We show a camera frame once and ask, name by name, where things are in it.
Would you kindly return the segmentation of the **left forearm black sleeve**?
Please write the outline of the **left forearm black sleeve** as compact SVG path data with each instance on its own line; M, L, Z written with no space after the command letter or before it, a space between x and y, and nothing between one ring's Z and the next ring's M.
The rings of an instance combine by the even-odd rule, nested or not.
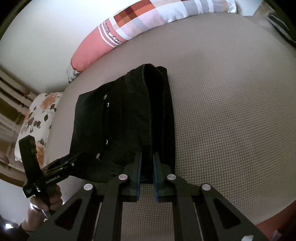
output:
M6 223L1 217L1 236L0 241L27 241L30 235L21 228L6 228Z

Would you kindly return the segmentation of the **person's left hand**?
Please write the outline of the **person's left hand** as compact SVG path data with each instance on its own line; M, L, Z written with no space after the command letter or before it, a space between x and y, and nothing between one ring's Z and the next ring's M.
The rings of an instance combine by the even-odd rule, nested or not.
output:
M21 223L22 229L29 235L32 235L45 220L44 211L57 211L62 205L62 193L59 185L55 185L55 191L49 198L49 205L45 204L40 198L32 197L27 212L26 219Z

